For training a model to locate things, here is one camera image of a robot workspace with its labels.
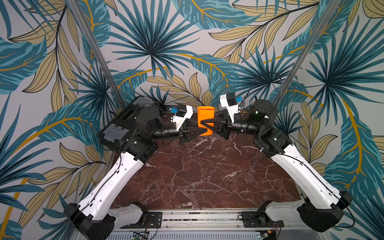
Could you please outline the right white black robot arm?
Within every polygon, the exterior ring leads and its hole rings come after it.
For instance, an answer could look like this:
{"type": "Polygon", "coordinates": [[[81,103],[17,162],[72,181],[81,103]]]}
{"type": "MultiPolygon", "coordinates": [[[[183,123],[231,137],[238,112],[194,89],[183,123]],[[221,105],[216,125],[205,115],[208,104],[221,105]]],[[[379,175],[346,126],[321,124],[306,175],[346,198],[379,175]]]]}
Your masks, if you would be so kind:
{"type": "Polygon", "coordinates": [[[198,108],[198,123],[227,139],[231,132],[253,135],[253,142],[265,156],[278,164],[304,192],[305,198],[296,202],[267,201],[259,211],[263,221],[295,221],[312,230],[325,232],[332,227],[345,228],[340,220],[353,197],[327,182],[301,155],[291,139],[274,128],[278,109],[268,100],[256,100],[248,118],[239,115],[235,100],[223,100],[224,110],[214,114],[198,108]]]}

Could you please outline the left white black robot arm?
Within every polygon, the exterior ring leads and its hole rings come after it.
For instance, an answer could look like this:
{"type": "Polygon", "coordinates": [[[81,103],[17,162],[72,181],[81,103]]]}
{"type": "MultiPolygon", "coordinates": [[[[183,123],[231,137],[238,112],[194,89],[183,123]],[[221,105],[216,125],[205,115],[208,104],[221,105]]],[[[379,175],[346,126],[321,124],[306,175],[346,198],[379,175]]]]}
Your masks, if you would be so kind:
{"type": "Polygon", "coordinates": [[[145,225],[149,221],[147,209],[139,203],[112,210],[111,205],[127,184],[158,149],[158,139],[180,138],[188,142],[208,129],[202,120],[212,119],[211,106],[193,107],[179,104],[171,110],[171,121],[166,123],[162,109],[156,104],[130,104],[101,132],[101,140],[116,148],[120,157],[101,182],[78,204],[69,204],[64,213],[75,228],[88,240],[105,240],[115,229],[127,225],[145,225]]]}

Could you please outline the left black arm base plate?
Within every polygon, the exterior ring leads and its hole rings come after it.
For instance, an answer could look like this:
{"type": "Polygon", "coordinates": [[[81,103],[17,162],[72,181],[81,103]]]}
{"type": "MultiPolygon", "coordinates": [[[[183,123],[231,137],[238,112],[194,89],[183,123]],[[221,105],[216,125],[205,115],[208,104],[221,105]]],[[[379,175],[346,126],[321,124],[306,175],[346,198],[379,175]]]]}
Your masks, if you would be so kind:
{"type": "Polygon", "coordinates": [[[147,212],[136,224],[125,225],[121,229],[159,229],[162,226],[162,212],[147,212]]]}

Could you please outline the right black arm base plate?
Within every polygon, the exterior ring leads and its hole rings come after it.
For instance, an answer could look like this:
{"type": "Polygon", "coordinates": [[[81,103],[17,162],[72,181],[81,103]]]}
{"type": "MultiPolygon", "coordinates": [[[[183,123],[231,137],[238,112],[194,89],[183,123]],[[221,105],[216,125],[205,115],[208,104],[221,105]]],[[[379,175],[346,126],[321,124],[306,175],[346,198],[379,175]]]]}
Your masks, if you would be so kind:
{"type": "Polygon", "coordinates": [[[284,226],[283,221],[273,221],[265,213],[261,212],[241,212],[237,219],[243,222],[245,228],[278,229],[284,226]]]}

